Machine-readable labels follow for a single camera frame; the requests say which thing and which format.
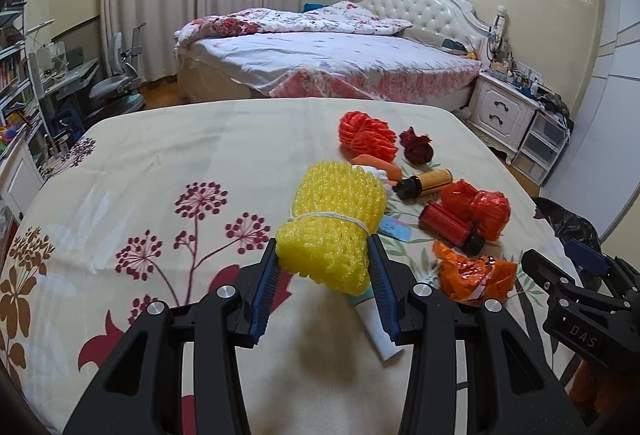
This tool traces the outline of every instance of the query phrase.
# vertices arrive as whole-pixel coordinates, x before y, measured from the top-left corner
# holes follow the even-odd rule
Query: drawer
[[[482,106],[478,104],[471,116],[471,121],[476,123],[480,128],[485,129],[487,133],[517,148],[517,141],[522,138],[520,126],[511,119],[500,115],[495,111],[495,106]]]
[[[522,125],[521,119],[529,110],[529,105],[526,102],[490,82],[483,82],[480,89],[478,104],[491,108],[494,115],[507,117],[518,125]]]

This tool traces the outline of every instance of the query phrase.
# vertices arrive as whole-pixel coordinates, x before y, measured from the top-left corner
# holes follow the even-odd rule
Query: black cap
[[[420,195],[422,191],[422,185],[418,177],[410,177],[408,179],[400,180],[394,191],[398,194],[400,200],[406,200],[407,198],[415,198]]]
[[[478,256],[484,247],[485,241],[483,237],[478,235],[475,229],[472,229],[465,244],[462,246],[462,252],[467,256]]]

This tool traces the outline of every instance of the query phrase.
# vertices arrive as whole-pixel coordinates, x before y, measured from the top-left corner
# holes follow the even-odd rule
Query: blue packet
[[[411,240],[411,227],[386,214],[382,216],[378,232],[400,241]]]

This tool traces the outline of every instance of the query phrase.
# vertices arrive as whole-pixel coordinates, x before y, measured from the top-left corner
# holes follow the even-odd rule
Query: yellow foam net bundle
[[[344,217],[378,230],[386,207],[382,183],[362,168],[337,161],[311,166],[291,207],[293,221],[276,233],[280,265],[291,274],[309,276],[332,290],[355,296],[369,285],[367,231]],[[297,216],[331,212],[335,216]]]

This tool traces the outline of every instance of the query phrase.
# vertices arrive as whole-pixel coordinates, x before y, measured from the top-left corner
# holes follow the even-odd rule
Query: red foam net bundle
[[[509,200],[499,191],[478,191],[457,180],[441,193],[442,206],[465,222],[471,222],[481,237],[496,241],[511,217]]]
[[[361,111],[348,111],[338,126],[340,144],[358,154],[392,162],[398,153],[396,134],[388,124]]]

